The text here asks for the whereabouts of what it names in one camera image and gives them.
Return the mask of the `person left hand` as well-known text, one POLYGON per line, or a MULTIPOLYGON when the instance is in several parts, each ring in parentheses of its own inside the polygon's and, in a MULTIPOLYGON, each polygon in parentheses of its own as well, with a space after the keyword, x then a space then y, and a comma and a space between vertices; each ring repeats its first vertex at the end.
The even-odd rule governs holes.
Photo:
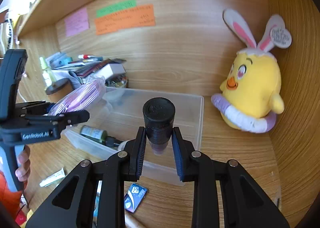
POLYGON ((30 176, 30 148, 25 145, 24 150, 17 157, 20 164, 15 171, 15 175, 20 182, 25 182, 30 176))

